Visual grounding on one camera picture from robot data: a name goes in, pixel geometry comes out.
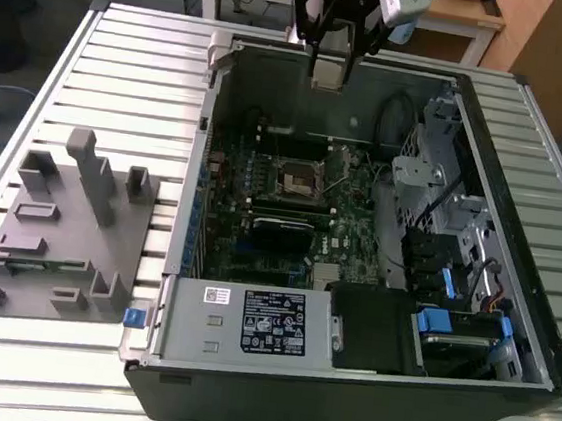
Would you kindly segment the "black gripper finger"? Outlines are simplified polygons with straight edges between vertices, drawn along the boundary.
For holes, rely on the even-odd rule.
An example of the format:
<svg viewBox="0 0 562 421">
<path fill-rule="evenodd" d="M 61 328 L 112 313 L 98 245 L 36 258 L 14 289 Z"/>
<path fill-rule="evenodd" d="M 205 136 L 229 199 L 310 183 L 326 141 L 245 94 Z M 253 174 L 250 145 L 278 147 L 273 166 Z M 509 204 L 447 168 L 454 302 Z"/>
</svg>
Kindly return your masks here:
<svg viewBox="0 0 562 421">
<path fill-rule="evenodd" d="M 357 60 L 364 56 L 367 48 L 367 33 L 363 23 L 352 23 L 348 27 L 348 46 L 345 56 L 343 84 L 349 82 L 352 70 Z"/>
<path fill-rule="evenodd" d="M 309 64 L 308 64 L 308 77 L 312 77 L 314 74 L 314 68 L 318 55 L 320 53 L 320 45 L 322 43 L 323 37 L 326 32 L 329 31 L 331 27 L 331 22 L 329 19 L 317 19 L 312 25 L 311 35 L 310 35 L 310 46 L 311 52 L 309 54 Z"/>
</svg>

